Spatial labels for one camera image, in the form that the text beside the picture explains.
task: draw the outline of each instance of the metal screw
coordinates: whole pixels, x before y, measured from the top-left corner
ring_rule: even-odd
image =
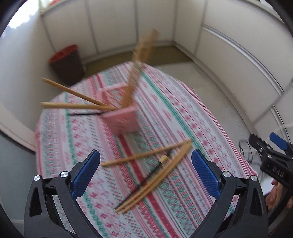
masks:
[[[251,176],[251,179],[253,180],[253,181],[257,181],[257,177],[256,176]]]
[[[229,178],[231,176],[231,173],[228,172],[228,171],[224,171],[223,172],[223,175],[226,177],[226,178]]]
[[[68,176],[68,172],[67,171],[63,171],[62,173],[61,173],[61,177],[62,178],[66,178]]]
[[[38,181],[38,180],[40,180],[40,178],[41,178],[40,175],[36,175],[36,176],[34,177],[34,181]]]

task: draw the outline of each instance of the blue gripper pad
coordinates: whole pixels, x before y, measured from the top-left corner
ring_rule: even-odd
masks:
[[[283,140],[280,136],[278,136],[276,133],[272,132],[270,134],[270,140],[274,142],[281,150],[288,149],[287,142]]]
[[[221,195],[220,179],[217,178],[210,166],[207,164],[208,160],[199,150],[194,150],[191,155],[191,162],[209,195],[211,197],[215,197],[215,199],[218,199]]]
[[[90,155],[90,158],[85,162],[72,182],[71,196],[73,199],[77,199],[84,194],[99,164],[100,153],[96,150]]]

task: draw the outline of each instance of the red bin lid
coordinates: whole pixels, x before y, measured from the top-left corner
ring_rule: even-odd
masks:
[[[65,56],[68,56],[70,53],[76,51],[78,48],[77,45],[70,45],[64,49],[62,49],[61,51],[57,52],[51,59],[49,59],[49,63],[53,63],[55,61],[58,61],[62,58],[64,58]]]

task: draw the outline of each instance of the white wall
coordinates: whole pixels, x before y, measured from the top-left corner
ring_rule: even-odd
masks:
[[[197,44],[206,0],[179,0],[175,42],[192,54]]]
[[[28,0],[22,8],[31,2],[38,0]],[[60,93],[41,81],[41,77],[55,80],[56,76],[48,65],[54,51],[37,13],[15,29],[6,28],[0,38],[0,52],[0,103],[34,131],[41,113],[40,101],[49,101]]]
[[[284,96],[293,78],[293,39],[275,12],[256,1],[208,0],[199,35],[196,57],[231,91],[262,138],[293,122],[287,109],[293,98],[290,91]],[[279,134],[293,140],[290,129]]]
[[[44,15],[56,51],[77,44],[81,57],[96,53],[85,1],[68,1]]]
[[[139,35],[156,28],[158,40],[172,41],[176,0],[138,0]]]
[[[89,0],[88,5],[99,52],[136,43],[133,0]]]

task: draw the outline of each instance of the tablecloth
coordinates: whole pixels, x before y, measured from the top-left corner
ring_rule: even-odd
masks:
[[[72,88],[96,98],[100,88],[126,82],[130,66],[127,62],[109,68]],[[147,65],[135,99],[140,130],[119,136],[113,136],[97,115],[68,115],[84,110],[43,110],[36,128],[37,170],[48,178],[70,171],[92,149],[98,150],[101,162],[105,162],[191,138],[193,148],[180,164],[128,213],[115,213],[113,208],[157,165],[161,154],[112,167],[100,166],[84,195],[77,199],[103,237],[188,238],[214,202],[192,166],[194,149],[200,149],[221,170],[228,170],[236,177],[248,178],[256,173],[196,93],[184,83]],[[66,92],[53,101],[89,103]],[[70,229],[57,198],[55,202],[65,227]],[[229,213],[236,203],[235,196]]]

